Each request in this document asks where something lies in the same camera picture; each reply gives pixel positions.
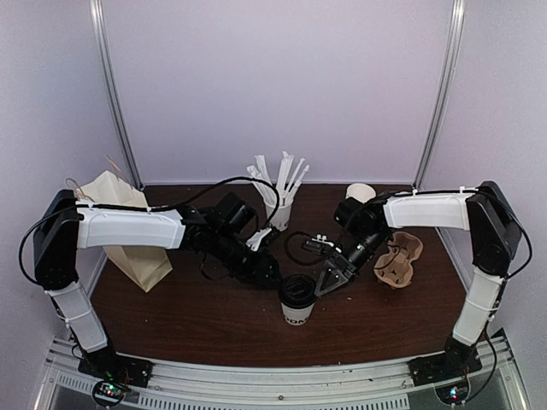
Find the single black cup lid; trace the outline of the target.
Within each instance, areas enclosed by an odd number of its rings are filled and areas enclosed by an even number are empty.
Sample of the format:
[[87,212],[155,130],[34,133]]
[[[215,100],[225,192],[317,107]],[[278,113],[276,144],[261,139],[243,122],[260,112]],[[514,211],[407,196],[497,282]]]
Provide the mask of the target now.
[[303,274],[292,274],[281,282],[279,287],[280,301],[290,308],[305,308],[316,300],[316,282]]

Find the single white paper cup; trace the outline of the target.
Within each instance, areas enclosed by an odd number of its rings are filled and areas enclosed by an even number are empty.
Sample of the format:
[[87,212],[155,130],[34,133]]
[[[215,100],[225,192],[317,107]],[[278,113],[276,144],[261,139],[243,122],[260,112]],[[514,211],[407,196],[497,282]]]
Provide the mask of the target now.
[[316,296],[314,294],[304,297],[281,295],[279,300],[285,321],[289,325],[303,325],[311,315]]

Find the stack of white paper cups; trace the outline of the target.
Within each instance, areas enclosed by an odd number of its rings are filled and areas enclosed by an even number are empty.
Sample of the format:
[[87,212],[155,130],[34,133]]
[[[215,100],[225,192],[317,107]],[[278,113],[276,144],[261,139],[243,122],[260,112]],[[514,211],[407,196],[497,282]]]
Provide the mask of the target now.
[[360,203],[366,203],[377,196],[376,190],[368,184],[354,183],[346,188],[345,198],[353,198]]

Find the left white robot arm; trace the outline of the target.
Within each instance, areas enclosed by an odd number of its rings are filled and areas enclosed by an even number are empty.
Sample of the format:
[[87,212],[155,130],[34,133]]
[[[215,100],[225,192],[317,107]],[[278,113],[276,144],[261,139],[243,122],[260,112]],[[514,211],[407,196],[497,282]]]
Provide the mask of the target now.
[[244,284],[275,290],[282,276],[279,263],[263,246],[271,228],[248,240],[238,234],[254,210],[233,193],[212,207],[186,203],[140,208],[79,201],[70,190],[59,191],[33,233],[34,276],[60,308],[91,367],[105,379],[123,370],[119,355],[79,283],[75,269],[80,249],[110,246],[190,250],[210,255],[230,277]]

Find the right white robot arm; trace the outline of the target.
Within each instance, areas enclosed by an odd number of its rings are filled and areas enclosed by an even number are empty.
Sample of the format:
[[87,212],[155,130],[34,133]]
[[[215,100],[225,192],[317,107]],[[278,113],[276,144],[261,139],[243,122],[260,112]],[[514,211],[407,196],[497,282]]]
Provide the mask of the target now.
[[472,275],[466,299],[438,358],[444,376],[457,376],[471,362],[471,349],[498,310],[514,277],[510,268],[526,239],[525,229],[500,186],[490,180],[473,188],[412,190],[379,194],[366,202],[353,197],[338,204],[335,221],[354,242],[333,244],[315,294],[326,296],[354,280],[360,268],[397,230],[432,228],[468,235]]

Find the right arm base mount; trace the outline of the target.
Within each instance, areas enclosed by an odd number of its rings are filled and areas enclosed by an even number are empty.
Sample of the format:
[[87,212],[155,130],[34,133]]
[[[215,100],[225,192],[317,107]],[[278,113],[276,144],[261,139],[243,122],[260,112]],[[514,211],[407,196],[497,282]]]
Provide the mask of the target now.
[[478,357],[463,362],[447,353],[420,356],[408,362],[415,387],[431,384],[436,397],[449,406],[461,405],[470,396],[468,376],[482,369]]

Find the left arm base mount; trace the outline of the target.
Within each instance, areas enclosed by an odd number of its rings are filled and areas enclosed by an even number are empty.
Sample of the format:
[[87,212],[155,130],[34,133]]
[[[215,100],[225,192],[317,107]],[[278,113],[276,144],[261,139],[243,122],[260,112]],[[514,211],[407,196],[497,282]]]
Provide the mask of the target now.
[[99,370],[87,359],[79,361],[78,371],[98,378],[91,388],[91,398],[100,407],[115,407],[133,398],[136,388],[146,388],[153,364],[149,360],[119,356],[109,370]]

